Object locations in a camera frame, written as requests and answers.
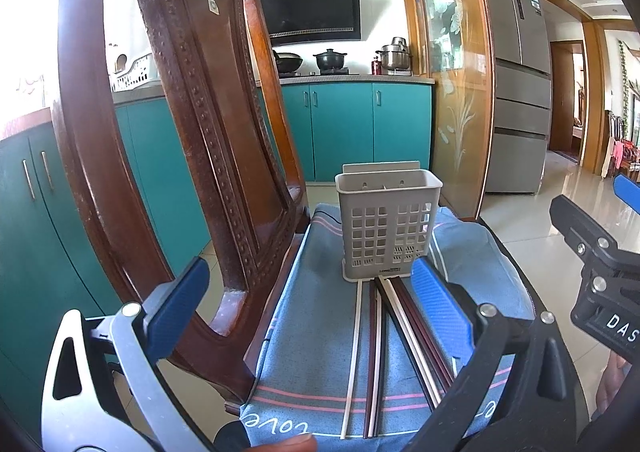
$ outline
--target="doorway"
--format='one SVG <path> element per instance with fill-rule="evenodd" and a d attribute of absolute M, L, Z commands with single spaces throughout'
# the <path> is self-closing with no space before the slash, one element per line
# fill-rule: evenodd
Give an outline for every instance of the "doorway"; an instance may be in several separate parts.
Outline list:
<path fill-rule="evenodd" d="M 580 164 L 586 120 L 584 43 L 552 41 L 549 151 Z"/>

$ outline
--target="green vine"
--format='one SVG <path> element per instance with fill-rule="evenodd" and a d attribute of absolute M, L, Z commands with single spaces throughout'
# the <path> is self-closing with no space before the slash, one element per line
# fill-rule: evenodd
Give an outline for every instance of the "green vine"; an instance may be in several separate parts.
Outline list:
<path fill-rule="evenodd" d="M 624 139 L 628 140 L 629 80 L 626 75 L 625 43 L 618 41 L 618 47 L 620 48 L 620 63 L 622 65 L 622 127 Z"/>

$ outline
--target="black cooking pot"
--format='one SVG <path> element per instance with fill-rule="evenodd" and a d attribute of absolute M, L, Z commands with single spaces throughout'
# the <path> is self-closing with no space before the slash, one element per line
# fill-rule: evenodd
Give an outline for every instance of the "black cooking pot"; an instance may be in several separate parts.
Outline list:
<path fill-rule="evenodd" d="M 316 63 L 320 70 L 340 70 L 344 66 L 344 56 L 347 54 L 339 54 L 331 48 L 327 48 L 324 54 L 314 55 Z"/>
<path fill-rule="evenodd" d="M 273 57 L 276 59 L 278 73 L 293 73 L 302 66 L 302 57 L 297 54 L 279 54 L 273 50 Z"/>

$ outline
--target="white sticker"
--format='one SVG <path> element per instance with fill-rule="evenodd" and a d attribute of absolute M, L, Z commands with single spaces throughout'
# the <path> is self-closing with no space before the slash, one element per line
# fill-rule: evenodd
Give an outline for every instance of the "white sticker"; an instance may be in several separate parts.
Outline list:
<path fill-rule="evenodd" d="M 218 10 L 218 5 L 214 0 L 209 0 L 209 10 L 211 10 L 215 15 L 220 15 L 220 10 Z"/>

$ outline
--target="blue cloth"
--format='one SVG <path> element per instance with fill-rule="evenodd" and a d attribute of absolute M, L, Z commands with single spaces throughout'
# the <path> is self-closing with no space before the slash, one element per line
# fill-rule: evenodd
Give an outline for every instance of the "blue cloth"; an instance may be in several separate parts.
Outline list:
<path fill-rule="evenodd" d="M 348 438 L 339 440 L 357 288 L 342 278 L 344 251 L 339 221 L 337 207 L 318 206 L 276 308 L 262 347 L 257 385 L 241 411 L 241 421 L 254 446 L 313 432 L 321 451 L 397 452 L 431 414 L 401 339 L 388 320 L 380 436 L 362 438 L 372 287 L 364 283 L 354 401 Z M 476 302 L 493 302 L 505 315 L 533 317 L 532 303 L 516 270 L 485 228 L 462 223 L 440 209 L 434 235 L 430 256 L 450 281 L 465 286 Z M 415 297 L 408 279 L 405 284 Z M 432 327 L 437 326 L 437 321 L 433 325 L 424 315 Z M 470 432 L 484 427 L 493 414 L 511 366 L 508 357 L 503 360 L 494 382 L 498 385 L 492 386 Z"/>

